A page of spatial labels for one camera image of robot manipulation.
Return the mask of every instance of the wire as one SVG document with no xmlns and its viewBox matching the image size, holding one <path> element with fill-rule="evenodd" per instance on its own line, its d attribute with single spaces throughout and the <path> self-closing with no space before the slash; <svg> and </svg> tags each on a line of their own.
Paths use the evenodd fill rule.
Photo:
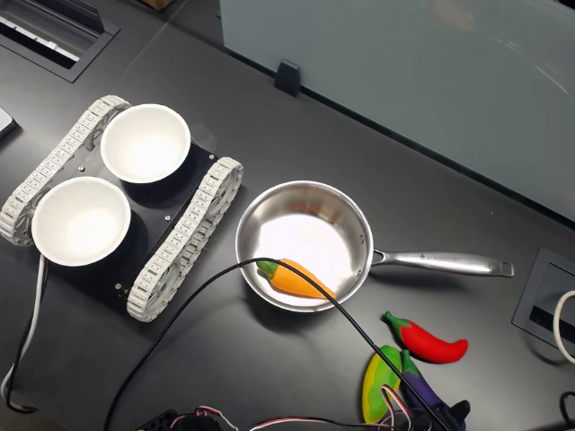
<svg viewBox="0 0 575 431">
<path fill-rule="evenodd" d="M 385 391 L 384 388 L 381 388 L 381 394 L 384 397 L 384 402 L 385 405 L 387 406 L 387 410 L 389 411 L 389 417 L 392 419 L 392 427 L 395 428 L 395 412 L 394 412 L 394 406 L 392 405 L 392 402 L 389 401 L 389 398 L 387 398 L 387 395 L 385 395 Z"/>
<path fill-rule="evenodd" d="M 297 417 L 297 416 L 293 416 L 293 417 L 285 417 L 285 418 L 274 418 L 274 419 L 269 419 L 263 422 L 260 422 L 259 424 L 251 427 L 248 429 L 248 431 L 256 431 L 258 429 L 263 429 L 266 427 L 270 427 L 272 425 L 277 425 L 277 424 L 284 424 L 287 422 L 315 422 L 315 423 L 319 423 L 319 424 L 331 424 L 331 425 L 336 425 L 338 427 L 351 427 L 351 428 L 376 428 L 376 429 L 386 429 L 386 430 L 398 430 L 401 431 L 400 428 L 398 427 L 394 427 L 393 425 L 384 425 L 384 424 L 346 424 L 345 422 L 338 422 L 337 420 L 331 420 L 331 419 L 324 419 L 324 418 L 313 418 L 313 417 Z"/>
<path fill-rule="evenodd" d="M 22 413 L 24 415 L 31 414 L 38 409 L 33 407 L 24 407 L 19 406 L 18 404 L 11 402 L 12 397 L 12 390 L 13 390 L 13 383 L 14 378 L 16 376 L 16 371 L 18 369 L 18 365 L 22 357 L 26 354 L 28 347 L 34 337 L 34 332 L 36 331 L 36 325 L 38 323 L 38 317 L 40 315 L 40 303 L 42 301 L 42 296 L 44 295 L 44 291 L 46 289 L 46 284 L 48 281 L 48 265 L 46 262 L 46 258 L 40 254 L 40 264 L 38 266 L 38 279 L 36 282 L 36 295 L 34 299 L 34 311 L 32 313 L 31 319 L 28 322 L 26 330 L 22 334 L 22 338 L 20 340 L 20 344 L 18 349 L 16 350 L 16 357 L 14 359 L 14 363 L 8 374 L 2 380 L 2 385 L 0 386 L 0 394 L 2 394 L 2 398 L 6 401 L 6 406 L 8 409 L 15 411 L 17 413 Z"/>
<path fill-rule="evenodd" d="M 400 400 L 400 398 L 397 396 L 397 393 L 395 393 L 395 391 L 390 388 L 389 386 L 387 386 L 386 384 L 384 384 L 381 387 L 381 394 L 384 397 L 384 401 L 385 404 L 387 404 L 387 407 L 389 408 L 389 412 L 391 414 L 391 418 L 392 418 L 392 426 L 395 425 L 395 412 L 393 410 L 393 407 L 391 406 L 391 403 L 388 403 L 389 400 L 387 399 L 387 393 L 389 393 L 389 395 L 394 399 L 394 401 L 397 403 L 397 405 L 399 406 L 399 408 L 401 409 L 403 415 L 405 416 L 405 418 L 407 419 L 407 430 L 411 431 L 411 418 L 410 418 L 410 413 L 407 410 L 407 407 L 405 407 L 405 404 L 403 404 L 403 402 Z"/>
<path fill-rule="evenodd" d="M 555 343 L 557 343 L 557 348 L 559 348 L 559 351 L 561 353 L 563 353 L 563 356 L 565 356 L 565 358 L 569 362 L 571 362 L 572 364 L 575 364 L 575 357 L 573 357 L 569 354 L 569 352 L 567 351 L 567 349 L 563 345 L 563 340 L 561 339 L 561 334 L 559 333 L 559 322 L 561 320 L 560 319 L 561 318 L 561 311 L 563 309 L 563 306 L 565 305 L 565 302 L 569 298 L 571 298 L 572 296 L 575 296 L 575 290 L 571 290 L 570 292 L 567 292 L 565 295 L 563 295 L 561 297 L 561 299 L 557 303 L 557 307 L 555 308 L 555 315 L 553 316 L 553 335 L 555 336 Z"/>
<path fill-rule="evenodd" d="M 575 423 L 569 417 L 569 413 L 567 411 L 567 399 L 569 397 L 575 397 L 575 392 L 567 391 L 562 394 L 562 396 L 559 398 L 559 409 L 561 410 L 561 416 L 563 416 L 563 419 L 565 419 L 567 427 L 571 429 L 572 427 L 575 427 Z"/>
<path fill-rule="evenodd" d="M 337 308 L 343 314 L 343 316 L 349 321 L 349 323 L 351 323 L 351 325 L 355 328 L 355 330 L 357 332 L 359 332 L 359 335 L 368 343 L 368 345 L 376 352 L 376 354 L 382 358 L 382 360 L 387 364 L 387 366 L 389 366 L 389 368 L 394 372 L 394 374 L 397 375 L 397 377 L 402 381 L 404 386 L 406 388 L 408 388 L 408 390 L 411 393 L 413 393 L 415 398 L 421 403 L 423 408 L 429 413 L 429 415 L 433 418 L 433 420 L 435 420 L 443 430 L 451 431 L 450 428 L 446 424 L 444 424 L 444 422 L 433 411 L 433 409 L 429 406 L 429 404 L 421 397 L 421 395 L 418 394 L 418 392 L 413 388 L 413 386 L 411 386 L 411 384 L 405 379 L 405 377 L 403 377 L 402 373 L 395 367 L 395 365 L 387 358 L 387 356 L 385 356 L 381 352 L 381 350 L 376 345 L 376 343 L 373 342 L 373 340 L 359 326 L 359 324 L 353 319 L 353 317 L 351 317 L 349 315 L 349 313 L 340 305 L 340 303 L 338 303 L 335 299 L 333 299 L 331 296 L 329 296 L 327 294 L 327 292 L 325 292 L 325 290 L 321 286 L 319 286 L 317 283 L 315 283 L 306 274 L 302 273 L 298 269 L 290 267 L 287 263 L 284 263 L 284 262 L 282 262 L 280 260 L 276 260 L 276 259 L 270 259 L 270 258 L 254 258 L 254 259 L 248 259 L 248 260 L 244 260 L 243 262 L 236 263 L 235 265 L 232 265 L 231 267 L 228 267 L 228 268 L 220 271 L 219 273 L 215 274 L 212 278 L 210 278 L 203 285 L 201 285 L 198 288 L 198 290 L 196 290 L 193 294 L 191 294 L 190 297 L 188 299 L 186 299 L 186 301 L 184 301 L 184 303 L 181 305 L 181 307 L 178 309 L 178 311 L 176 311 L 176 313 L 173 315 L 173 317 L 164 326 L 164 328 L 160 332 L 160 335 L 158 335 L 158 337 L 154 340 L 154 342 L 152 343 L 152 346 L 150 346 L 150 348 L 145 352 L 145 354 L 142 356 L 142 358 L 139 360 L 139 362 L 136 364 L 136 366 L 128 374 L 128 377 L 126 377 L 126 380 L 124 380 L 122 385 L 119 387 L 118 391 L 116 392 L 116 395 L 114 396 L 114 399 L 111 402 L 110 407 L 108 408 L 108 414 L 106 415 L 106 420 L 104 422 L 104 427 L 103 427 L 104 431 L 109 431 L 109 429 L 110 429 L 111 418 L 114 414 L 114 410 L 116 409 L 116 406 L 118 405 L 118 401 L 122 396 L 122 393 L 126 390 L 126 388 L 128 387 L 131 380 L 134 378 L 136 373 L 142 367 L 144 362 L 150 357 L 150 355 L 152 354 L 154 349 L 157 347 L 158 343 L 162 340 L 162 338 L 164 337 L 164 335 L 166 334 L 168 329 L 170 329 L 172 327 L 173 323 L 176 321 L 176 319 L 178 319 L 178 317 L 180 317 L 180 314 L 185 310 L 185 308 L 188 306 L 188 304 L 191 303 L 196 298 L 196 296 L 198 296 L 201 292 L 203 292 L 203 290 L 206 287 L 208 287 L 211 283 L 216 281 L 218 278 L 224 276 L 228 272 L 233 271 L 234 269 L 245 267 L 246 265 L 250 265 L 250 264 L 255 263 L 257 261 L 271 262 L 271 263 L 275 263 L 277 265 L 280 265 L 286 269 L 289 269 L 290 271 L 294 272 L 295 274 L 298 274 L 301 278 L 303 278 L 305 281 L 310 283 L 317 290 L 319 290 L 322 293 L 322 295 L 325 296 L 325 298 L 328 301 L 330 301 L 333 304 L 333 306 L 335 308 Z"/>
</svg>

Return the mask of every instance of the white bowl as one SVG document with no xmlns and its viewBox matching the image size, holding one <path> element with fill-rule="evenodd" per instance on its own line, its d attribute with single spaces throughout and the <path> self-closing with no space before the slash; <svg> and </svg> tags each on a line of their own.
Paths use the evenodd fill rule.
<svg viewBox="0 0 575 431">
<path fill-rule="evenodd" d="M 118 248 L 130 217 L 128 200 L 116 186 L 99 178 L 74 178 L 40 201 L 32 218 L 32 237 L 49 260 L 81 267 Z"/>
<path fill-rule="evenodd" d="M 178 169 L 190 151 L 190 129 L 175 110 L 138 105 L 121 112 L 102 135 L 102 159 L 128 182 L 161 180 Z"/>
</svg>

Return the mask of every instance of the green toy vegetable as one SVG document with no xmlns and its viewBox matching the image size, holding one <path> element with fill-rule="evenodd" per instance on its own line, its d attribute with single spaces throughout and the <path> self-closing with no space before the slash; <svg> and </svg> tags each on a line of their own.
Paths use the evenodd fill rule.
<svg viewBox="0 0 575 431">
<path fill-rule="evenodd" d="M 402 360 L 399 351 L 391 346 L 383 346 L 381 352 L 395 365 L 395 368 L 402 371 Z M 387 405 L 381 387 L 386 384 L 394 391 L 399 387 L 399 378 L 392 369 L 385 364 L 381 357 L 374 355 L 367 366 L 366 376 L 363 380 L 363 391 L 361 397 L 361 407 L 363 419 L 368 424 L 376 424 L 383 419 Z"/>
</svg>

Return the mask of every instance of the black cable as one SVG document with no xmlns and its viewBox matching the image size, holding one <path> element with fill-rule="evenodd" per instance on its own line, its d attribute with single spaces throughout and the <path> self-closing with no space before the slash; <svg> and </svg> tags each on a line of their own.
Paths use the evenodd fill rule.
<svg viewBox="0 0 575 431">
<path fill-rule="evenodd" d="M 575 397 L 575 392 L 567 391 L 562 394 L 562 396 L 559 398 L 559 410 L 561 411 L 561 416 L 563 416 L 563 419 L 565 420 L 567 426 L 575 427 L 575 423 L 569 417 L 569 413 L 567 412 L 567 399 L 569 397 Z"/>
<path fill-rule="evenodd" d="M 48 282 L 48 272 L 49 272 L 49 261 L 46 259 L 44 274 L 42 275 L 42 287 L 41 287 L 41 294 L 40 294 L 40 302 L 44 298 L 44 293 L 46 292 L 46 285 Z M 30 328 L 32 325 L 32 316 L 28 320 L 28 324 L 26 325 L 26 329 L 20 338 L 20 344 L 18 345 L 18 349 L 16 350 L 16 357 L 14 358 L 12 375 L 8 379 L 6 384 L 6 407 L 11 411 L 15 411 L 16 413 L 20 413 L 22 415 L 30 415 L 35 411 L 38 411 L 35 407 L 28 407 L 23 406 L 23 409 L 19 409 L 12 405 L 11 398 L 12 398 L 12 391 L 14 387 L 14 380 L 16 378 L 16 371 L 18 370 L 18 364 L 20 364 L 20 360 L 22 359 L 22 351 L 24 349 L 24 344 L 26 344 L 26 339 L 28 338 L 28 333 L 30 332 Z"/>
<path fill-rule="evenodd" d="M 314 286 L 317 290 L 319 290 L 323 296 L 325 296 L 325 298 L 330 301 L 333 306 L 335 308 L 337 308 L 342 314 L 343 316 L 349 321 L 349 323 L 351 323 L 351 325 L 356 329 L 357 332 L 359 332 L 359 335 L 361 335 L 361 337 L 368 343 L 368 345 L 376 352 L 376 354 L 382 358 L 382 360 L 387 364 L 387 366 L 389 366 L 391 368 L 391 370 L 395 373 L 395 375 L 397 375 L 397 377 L 402 381 L 402 383 L 405 385 L 406 388 L 408 388 L 408 390 L 415 396 L 415 398 L 421 403 L 421 405 L 423 406 L 423 408 L 429 413 L 429 415 L 433 418 L 433 420 L 435 420 L 438 425 L 444 429 L 444 431 L 451 431 L 450 428 L 445 425 L 445 423 L 438 417 L 438 415 L 433 411 L 433 409 L 429 406 L 429 404 L 421 397 L 421 395 L 419 395 L 417 393 L 417 391 L 415 391 L 415 389 L 413 389 L 413 386 L 411 386 L 411 384 L 405 379 L 405 377 L 403 377 L 403 375 L 401 374 L 401 372 L 395 367 L 395 365 L 387 358 L 387 356 L 385 356 L 381 350 L 379 349 L 379 347 L 376 345 L 376 343 L 374 343 L 372 341 L 372 339 L 366 334 L 366 332 L 359 326 L 359 324 L 349 315 L 348 312 L 346 312 L 346 310 L 340 305 L 340 303 L 338 303 L 335 299 L 333 299 L 331 296 L 329 296 L 327 294 L 327 292 L 325 292 L 325 290 L 323 290 L 323 288 L 321 286 L 319 286 L 317 283 L 315 283 L 310 277 L 308 277 L 306 274 L 300 272 L 299 270 L 290 267 L 287 263 L 284 263 L 280 260 L 275 260 L 275 259 L 270 259 L 270 258 L 254 258 L 254 259 L 248 259 L 248 260 L 244 260 L 243 262 L 240 263 L 236 263 L 235 265 L 232 265 L 229 268 L 224 269 L 223 271 L 215 274 L 212 278 L 210 278 L 208 281 L 206 281 L 203 285 L 201 285 L 198 290 L 196 290 L 193 294 L 190 295 L 190 297 L 188 299 L 186 299 L 186 301 L 183 303 L 183 305 L 178 309 L 178 311 L 173 315 L 173 317 L 170 319 L 170 321 L 168 321 L 168 323 L 164 326 L 164 328 L 162 329 L 162 332 L 160 332 L 160 335 L 158 335 L 158 337 L 155 339 L 154 343 L 152 343 L 152 346 L 147 350 L 147 352 L 144 354 L 144 356 L 142 356 L 142 358 L 140 359 L 140 361 L 136 364 L 136 366 L 132 369 L 132 371 L 128 374 L 128 377 L 126 378 L 126 380 L 124 380 L 124 383 L 119 387 L 118 392 L 116 392 L 116 396 L 114 397 L 114 399 L 111 402 L 110 408 L 108 409 L 108 414 L 106 415 L 106 421 L 104 422 L 104 431 L 109 431 L 110 429 L 110 424 L 111 424 L 111 417 L 114 414 L 114 410 L 116 409 L 116 405 L 118 404 L 118 401 L 122 395 L 122 393 L 126 390 L 126 388 L 128 387 L 129 383 L 131 382 L 131 380 L 134 378 L 134 376 L 136 375 L 136 373 L 139 371 L 139 369 L 142 367 L 142 365 L 144 364 L 144 362 L 149 358 L 149 356 L 152 354 L 152 352 L 154 351 L 154 349 L 156 348 L 156 346 L 158 345 L 158 343 L 162 340 L 162 338 L 164 337 L 165 333 L 168 331 L 168 329 L 170 329 L 173 325 L 173 323 L 176 321 L 176 319 L 180 316 L 181 312 L 184 311 L 184 309 L 188 306 L 189 303 L 191 303 L 194 298 L 196 296 L 198 296 L 206 287 L 208 287 L 211 283 L 213 283 L 214 281 L 216 281 L 218 278 L 224 276 L 225 274 L 227 274 L 228 272 L 233 271 L 234 269 L 238 269 L 241 267 L 245 267 L 246 265 L 250 265 L 251 263 L 255 263 L 258 261 L 266 261 L 266 262 L 271 262 L 271 263 L 275 263 L 277 265 L 280 265 L 284 268 L 289 269 L 290 271 L 294 272 L 295 274 L 298 274 L 301 278 L 303 278 L 305 281 L 307 281 L 308 283 L 310 283 L 312 286 Z"/>
</svg>

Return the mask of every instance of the gray wall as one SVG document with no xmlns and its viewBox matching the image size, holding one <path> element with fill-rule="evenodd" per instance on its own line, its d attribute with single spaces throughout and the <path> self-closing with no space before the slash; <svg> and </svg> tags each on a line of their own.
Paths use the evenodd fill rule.
<svg viewBox="0 0 575 431">
<path fill-rule="evenodd" d="M 575 220 L 575 13 L 550 0 L 221 0 L 225 44 Z"/>
</svg>

